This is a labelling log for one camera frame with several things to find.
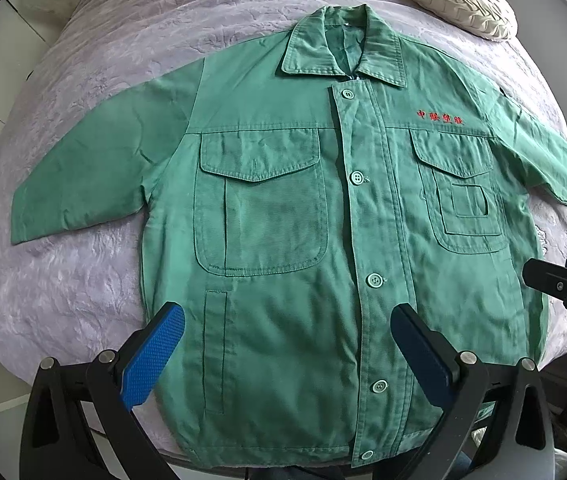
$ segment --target patch pocket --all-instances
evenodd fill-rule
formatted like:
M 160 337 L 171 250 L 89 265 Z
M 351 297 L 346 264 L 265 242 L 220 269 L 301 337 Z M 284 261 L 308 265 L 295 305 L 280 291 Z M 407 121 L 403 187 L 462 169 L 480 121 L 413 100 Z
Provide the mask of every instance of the patch pocket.
M 439 244 L 462 254 L 503 249 L 507 241 L 486 137 L 432 130 L 410 135 Z
M 316 128 L 202 134 L 195 252 L 222 276 L 304 269 L 326 253 Z

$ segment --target green button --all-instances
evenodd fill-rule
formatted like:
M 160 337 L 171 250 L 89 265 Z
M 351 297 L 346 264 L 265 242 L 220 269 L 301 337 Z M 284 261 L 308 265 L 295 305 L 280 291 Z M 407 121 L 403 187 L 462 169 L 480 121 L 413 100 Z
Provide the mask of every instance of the green button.
M 361 171 L 353 171 L 350 174 L 350 182 L 355 184 L 355 186 L 359 186 L 359 184 L 363 184 L 363 173 Z
M 380 286 L 383 285 L 383 278 L 380 274 L 373 272 L 372 274 L 368 274 L 368 277 L 366 277 L 365 282 L 368 284 L 368 286 L 371 286 L 372 288 L 379 288 Z
M 372 385 L 372 391 L 376 394 L 380 394 L 386 391 L 388 388 L 388 383 L 383 379 L 378 380 L 376 383 Z

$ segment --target stitching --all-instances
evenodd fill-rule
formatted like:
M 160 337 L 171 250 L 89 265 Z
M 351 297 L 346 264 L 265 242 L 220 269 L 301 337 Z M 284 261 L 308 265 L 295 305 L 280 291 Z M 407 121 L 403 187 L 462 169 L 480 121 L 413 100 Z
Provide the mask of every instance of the stitching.
M 294 39 L 294 29 L 295 29 L 295 28 L 296 28 L 296 25 L 295 25 L 295 27 L 293 27 L 292 30 L 291 30 L 290 36 L 288 37 L 288 44 L 286 45 L 286 47 L 285 47 L 285 53 L 283 54 L 282 70 L 283 70 L 283 72 L 285 72 L 285 73 L 288 73 L 288 72 L 291 70 L 291 69 L 288 67 L 288 65 L 289 65 L 288 53 L 290 52 L 291 44 L 292 44 L 292 41 L 293 41 L 293 39 Z
M 337 88 L 337 86 L 333 86 L 331 87 L 331 94 L 333 96 L 333 99 L 336 100 L 336 95 L 337 92 L 339 92 L 339 89 Z M 343 123 L 344 120 L 344 115 L 343 115 L 343 108 L 340 106 L 336 106 L 336 113 L 337 113 L 337 121 L 339 124 Z M 344 165 L 344 169 L 346 166 L 348 166 L 349 162 L 350 162 L 350 155 L 349 152 L 350 150 L 347 149 L 349 148 L 350 144 L 351 144 L 351 136 L 347 136 L 345 134 L 337 134 L 337 142 L 339 142 L 339 139 L 341 141 L 341 150 L 342 150 L 342 158 L 343 158 L 343 165 Z M 345 193 L 347 194 L 347 200 L 348 200 L 348 219 L 350 221 L 350 225 L 352 226 L 354 224 L 353 222 L 353 191 L 351 189 L 351 186 L 345 186 Z M 357 251 L 355 250 L 355 234 L 353 234 L 352 229 L 351 229 L 351 233 L 350 233 L 350 248 L 352 250 L 352 256 L 353 259 L 355 261 L 355 271 L 356 271 L 356 278 L 357 280 L 359 279 L 359 271 L 358 271 L 358 263 L 359 263 L 359 257 L 357 254 Z M 365 288 L 362 288 L 361 286 L 355 286 L 355 294 L 357 299 L 359 300 L 359 306 L 361 307 L 361 330 L 363 333 L 363 326 L 365 324 L 366 321 L 366 317 L 365 317 L 365 302 L 366 302 L 366 296 L 365 296 L 365 292 L 364 292 Z M 361 384 L 365 384 L 367 382 L 367 369 L 364 371 L 365 368 L 365 362 L 363 359 L 360 360 L 360 372 L 359 372 L 359 380 L 361 381 Z M 358 409 L 358 413 L 357 413 L 357 417 L 356 417 L 356 422 L 355 422 L 355 442 L 353 445 L 353 462 L 355 462 L 355 456 L 359 453 L 359 450 L 361 449 L 361 431 L 363 430 L 363 427 L 365 426 L 365 417 L 363 416 L 363 412 L 365 412 L 365 400 L 366 397 L 364 395 L 362 395 L 364 389 L 363 387 L 360 385 L 359 389 L 357 391 L 357 401 L 358 401 L 358 405 L 359 405 L 359 409 Z
M 375 108 L 375 112 L 377 115 L 377 122 L 379 123 L 379 126 L 381 126 L 381 131 L 380 134 L 383 136 L 382 138 L 382 142 L 385 143 L 386 148 L 388 148 L 388 156 L 390 156 L 390 146 L 388 145 L 388 136 L 386 134 L 386 130 L 384 128 L 384 124 L 383 124 L 383 120 L 382 120 L 382 114 L 381 114 L 381 108 L 379 107 L 379 102 L 377 101 L 377 96 L 375 95 L 375 93 L 372 91 L 371 88 L 368 88 L 368 93 L 371 96 L 371 103 L 372 103 L 372 107 Z M 392 163 L 391 160 L 387 160 L 386 161 L 386 152 L 384 149 L 381 150 L 382 154 L 383 154 L 383 158 L 384 158 L 384 163 L 386 166 L 386 178 L 388 179 L 388 187 L 390 190 L 392 190 L 392 186 L 390 185 L 390 181 L 392 180 L 392 183 L 394 184 L 395 190 L 396 190 L 396 198 L 399 199 L 399 188 L 397 187 L 397 180 L 395 179 L 395 175 L 393 173 L 392 170 Z M 390 173 L 391 173 L 391 177 L 392 179 L 390 179 L 390 174 L 388 174 L 388 168 L 390 168 Z M 401 223 L 401 228 L 400 228 L 400 232 L 397 233 L 397 236 L 401 236 L 401 238 L 403 238 L 404 240 L 404 245 L 406 244 L 406 238 L 405 238 L 405 232 L 403 230 L 403 216 L 402 216 L 402 211 L 397 210 L 399 208 L 399 204 L 400 202 L 393 200 L 393 209 L 394 209 L 394 214 L 395 214 L 395 218 L 398 219 L 397 223 L 402 222 Z M 404 279 L 406 280 L 406 291 L 408 292 L 408 295 L 410 295 L 410 291 L 408 290 L 407 287 L 407 282 L 410 281 L 412 283 L 412 274 L 409 272 L 409 269 L 406 268 L 406 262 L 404 261 L 403 257 L 399 258 L 401 261 L 401 267 L 403 269 L 403 273 L 404 273 Z M 403 372 L 404 372 L 404 390 L 403 390 L 403 406 L 401 408 L 401 416 L 399 418 L 399 427 L 397 428 L 397 433 L 395 433 L 395 436 L 393 438 L 393 442 L 392 444 L 390 444 L 390 452 L 394 452 L 395 448 L 398 447 L 399 444 L 397 444 L 398 439 L 400 439 L 400 435 L 401 433 L 403 433 L 403 430 L 405 428 L 405 424 L 407 421 L 407 416 L 408 416 L 408 411 L 410 408 L 410 402 L 412 400 L 412 388 L 413 388 L 413 381 L 412 379 L 410 379 L 410 375 L 409 373 L 407 373 L 407 368 L 403 367 Z
M 436 189 L 439 191 L 439 184 L 437 182 L 436 176 L 435 176 L 435 170 L 433 170 L 432 168 L 424 168 L 426 171 L 430 171 L 433 175 L 433 182 L 435 183 L 435 187 Z M 489 253 L 496 253 L 497 251 L 500 251 L 503 249 L 503 247 L 499 247 L 499 248 L 493 248 L 492 244 L 489 243 L 488 240 L 486 240 L 486 236 L 487 235 L 478 235 L 478 237 L 481 237 L 481 240 L 484 242 L 484 248 L 481 252 L 477 252 L 476 249 L 474 249 L 472 246 L 458 246 L 456 243 L 454 242 L 450 242 L 448 240 L 449 237 L 451 237 L 451 234 L 447 233 L 445 231 L 445 226 L 443 224 L 443 212 L 441 212 L 441 227 L 443 229 L 443 231 L 439 231 L 438 228 L 435 228 L 435 226 L 439 225 L 438 222 L 438 217 L 436 216 L 436 211 L 438 210 L 437 204 L 439 203 L 439 199 L 436 199 L 436 202 L 434 202 L 433 198 L 430 197 L 430 199 L 428 198 L 429 194 L 426 193 L 425 194 L 425 198 L 426 198 L 426 204 L 428 207 L 428 216 L 430 218 L 430 223 L 432 225 L 433 228 L 433 232 L 435 234 L 435 238 L 437 239 L 437 241 L 441 244 L 441 246 L 445 249 L 448 249 L 449 251 L 453 251 L 457 254 L 489 254 Z M 431 208 L 433 211 L 435 211 L 434 215 L 435 215 L 435 221 L 433 221 L 433 217 L 431 215 Z M 464 236 L 464 237 L 471 237 L 472 235 L 457 235 L 457 236 Z M 490 236 L 494 236 L 495 238 L 502 238 L 503 239 L 503 231 L 498 234 L 498 235 L 490 235 Z
M 237 178 L 241 178 L 242 180 L 249 180 L 251 182 L 260 182 L 262 180 L 267 180 L 274 176 L 280 176 L 286 173 L 291 173 L 292 171 L 295 170 L 302 170 L 308 168 L 309 166 L 312 166 L 313 164 L 316 164 L 320 159 L 319 147 L 318 147 L 319 132 L 314 132 L 314 134 L 315 135 L 312 136 L 313 139 L 311 140 L 311 142 L 312 142 L 313 150 L 317 152 L 315 155 L 312 155 L 311 158 L 303 162 L 297 162 L 296 164 L 291 164 L 290 166 L 279 168 L 278 170 L 273 170 L 270 173 L 265 173 L 263 175 L 256 175 L 254 177 L 251 177 L 249 174 L 240 173 L 239 171 L 226 171 L 225 173 L 222 173 L 222 171 L 224 171 L 223 169 L 215 168 L 212 164 L 204 163 L 203 161 L 200 161 L 200 166 L 202 170 L 207 171 L 208 173 L 214 173 L 223 176 L 234 176 Z M 208 160 L 209 144 L 212 142 L 212 139 L 211 142 L 206 142 L 206 139 L 209 138 L 210 137 L 202 137 L 202 148 L 203 148 L 202 158 L 205 158 L 207 160 Z
M 409 130 L 422 130 L 424 132 L 441 132 L 443 134 L 452 135 L 463 135 L 467 137 L 484 137 L 486 139 L 492 139 L 496 135 L 492 132 L 487 132 L 484 130 L 479 130 L 476 128 L 465 128 L 460 126 L 455 126 L 454 124 L 442 123 L 431 128 L 425 128 L 423 123 L 394 123 L 392 126 L 386 126 L 386 128 L 407 128 Z
M 200 150 L 201 150 L 201 137 L 199 136 L 199 142 L 200 142 Z M 197 221 L 197 214 L 198 211 L 200 211 L 201 206 L 200 206 L 200 197 L 201 197 L 201 193 L 197 192 L 197 182 L 198 182 L 198 177 L 200 172 L 198 171 L 199 168 L 199 163 L 196 164 L 196 168 L 195 168 L 195 182 L 194 182 L 194 186 L 193 186 L 193 232 L 194 232 L 194 237 L 195 237 L 195 256 L 197 259 L 197 262 L 206 270 L 208 270 L 209 272 L 212 272 L 212 264 L 209 263 L 208 261 L 208 257 L 206 256 L 206 233 L 204 232 L 204 222 L 198 222 Z
M 492 175 L 490 177 L 490 183 L 493 186 L 493 194 L 494 194 L 494 198 L 495 198 L 495 206 L 497 208 L 497 223 L 499 225 L 499 227 L 502 230 L 502 233 L 504 234 L 504 236 L 506 234 L 508 234 L 507 239 L 508 240 L 513 240 L 513 230 L 511 229 L 510 224 L 508 223 L 507 219 L 505 218 L 505 206 L 503 205 L 503 197 L 502 197 L 502 193 L 497 193 L 494 190 L 497 189 L 497 182 L 495 179 L 492 178 Z M 539 362 L 539 359 L 541 358 L 541 352 L 537 352 L 536 350 L 533 350 L 531 348 L 531 335 L 532 335 L 532 330 L 531 330 L 531 323 L 530 323 L 530 319 L 528 319 L 528 314 L 529 311 L 528 309 L 525 307 L 525 301 L 523 300 L 523 295 L 521 293 L 521 288 L 520 288 L 520 284 L 519 284 L 519 277 L 518 277 L 518 273 L 515 269 L 515 263 L 513 262 L 513 256 L 512 253 L 510 251 L 510 248 L 508 245 L 506 245 L 504 247 L 504 249 L 507 250 L 507 262 L 510 264 L 510 268 L 513 270 L 514 273 L 514 279 L 515 282 L 513 283 L 513 285 L 516 287 L 516 290 L 514 292 L 515 294 L 515 298 L 513 298 L 514 300 L 516 300 L 517 298 L 519 298 L 519 300 L 521 301 L 520 305 L 521 305 L 521 315 L 523 316 L 523 332 L 527 333 L 528 337 L 525 338 L 526 341 L 526 347 L 528 348 L 528 350 L 532 351 L 532 354 L 534 355 L 534 360 L 535 362 Z M 492 258 L 493 263 L 495 264 L 495 267 L 497 267 L 497 261 L 496 259 L 493 257 Z M 543 301 L 541 302 L 541 317 L 543 317 L 543 311 L 544 311 L 544 306 L 543 306 Z M 548 330 L 548 321 L 549 319 L 546 319 L 546 326 L 545 328 L 543 326 L 541 326 L 541 322 L 539 323 L 540 325 L 540 338 L 543 338 L 543 334 L 547 332 Z
M 345 72 L 337 72 L 333 68 L 289 68 L 289 74 L 315 74 L 315 75 L 347 75 Z
M 483 193 L 484 198 L 487 200 L 487 195 L 486 195 L 486 187 L 489 186 L 490 191 L 492 191 L 493 195 L 495 195 L 495 191 L 494 191 L 494 187 L 493 187 L 493 183 L 492 183 L 492 179 L 490 177 L 490 175 L 487 176 L 488 179 L 488 183 L 486 184 L 482 184 L 481 182 L 472 182 L 469 184 L 455 184 L 454 182 L 451 181 L 451 179 L 443 174 L 440 173 L 435 173 L 433 171 L 433 174 L 435 175 L 435 182 L 437 185 L 437 190 L 439 191 L 439 208 L 441 208 L 441 220 L 443 221 L 443 231 L 447 234 L 447 235 L 461 235 L 461 236 L 472 236 L 472 237 L 486 237 L 486 236 L 499 236 L 503 234 L 503 229 L 501 228 L 501 226 L 499 225 L 499 211 L 497 210 L 496 213 L 490 214 L 490 212 L 487 215 L 481 215 L 481 216 L 463 216 L 460 215 L 458 213 L 456 213 L 456 209 L 454 208 L 454 200 L 452 198 L 452 186 L 460 186 L 460 187 L 468 187 L 468 186 L 474 186 L 474 187 L 479 187 L 481 189 L 481 192 Z M 446 225 L 446 220 L 444 218 L 444 211 L 443 211 L 443 206 L 445 205 L 447 206 L 446 209 L 448 209 L 448 206 L 450 206 L 452 208 L 452 210 L 455 211 L 456 216 L 458 218 L 479 218 L 479 219 L 487 219 L 486 221 L 490 220 L 490 221 L 494 221 L 497 224 L 497 228 L 499 229 L 498 233 L 493 233 L 493 232 L 487 232 L 487 233 L 481 233 L 481 234 L 471 234 L 471 233 L 456 233 L 456 232 L 449 232 L 448 229 L 452 229 L 452 226 L 447 226 Z
M 285 269 L 298 270 L 298 269 L 293 269 L 292 267 L 312 262 L 316 258 L 317 257 L 315 256 L 313 258 L 309 258 L 308 260 L 303 260 L 303 261 L 296 263 L 296 264 L 289 264 L 289 265 L 286 265 L 286 266 L 279 266 L 279 267 L 265 267 L 263 269 L 261 269 L 259 267 L 255 267 L 254 269 L 253 268 L 247 268 L 246 269 L 245 267 L 219 267 L 219 266 L 216 266 L 216 265 L 213 265 L 213 264 L 209 264 L 208 266 L 211 267 L 211 269 L 219 269 L 219 270 L 241 270 L 241 271 L 244 271 L 244 272 L 260 271 L 260 274 L 276 274 L 280 270 L 285 270 Z M 275 272 L 266 272 L 270 269 L 278 269 L 278 270 L 275 270 Z M 250 275 L 258 276 L 260 274 L 248 274 L 248 276 L 250 276 Z
M 253 132 L 253 131 L 279 131 L 294 130 L 296 128 L 334 128 L 333 123 L 321 124 L 314 122 L 292 122 L 292 123 L 256 123 L 256 124 L 220 124 L 217 126 L 193 126 L 189 134 L 224 134 L 229 132 Z
M 481 186 L 481 184 L 457 184 L 455 182 L 451 182 L 451 186 L 452 187 L 479 187 L 481 189 L 481 192 L 484 196 L 484 200 L 486 200 L 486 192 L 483 189 L 483 187 Z M 457 213 L 457 207 L 454 205 L 454 195 L 452 196 L 452 208 L 454 209 L 455 213 Z M 479 214 L 479 215 L 462 215 L 461 213 L 457 213 L 457 216 L 459 218 L 486 218 L 486 216 L 489 216 L 489 214 L 484 215 L 484 214 Z
M 399 51 L 399 65 L 401 67 L 401 81 L 402 83 L 407 86 L 407 77 L 406 77 L 406 65 L 404 64 L 403 60 L 403 49 L 401 48 L 401 37 L 395 34 L 395 39 L 397 40 L 395 44 L 397 45 L 397 50 Z
M 407 440 L 409 438 L 414 438 L 416 436 L 421 436 L 423 434 L 430 434 L 433 430 L 421 430 L 421 431 L 413 431 L 412 433 L 405 434 L 401 441 Z

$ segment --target button placket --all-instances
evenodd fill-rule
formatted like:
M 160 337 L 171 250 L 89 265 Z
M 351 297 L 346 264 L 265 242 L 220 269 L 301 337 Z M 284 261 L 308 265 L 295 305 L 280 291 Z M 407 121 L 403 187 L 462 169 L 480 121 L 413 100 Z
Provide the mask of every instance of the button placket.
M 403 363 L 391 335 L 378 328 L 387 321 L 388 305 L 409 298 L 402 259 L 396 254 L 403 245 L 397 225 L 401 219 L 395 217 L 396 192 L 391 189 L 395 184 L 389 178 L 388 141 L 372 104 L 372 87 L 369 81 L 353 80 L 332 88 L 342 133 L 343 163 L 351 169 L 347 177 L 351 185 L 346 192 L 361 304 L 359 413 L 351 462 L 358 466 L 388 456 L 403 429 L 402 413 L 407 405 L 403 381 L 396 383 L 396 392 L 382 394 L 388 383 L 378 375 L 392 370 L 401 377 Z M 344 95 L 348 95 L 345 90 L 353 93 L 352 99 Z M 371 178 L 357 169 L 364 167 Z M 384 286 L 388 281 L 392 287 Z

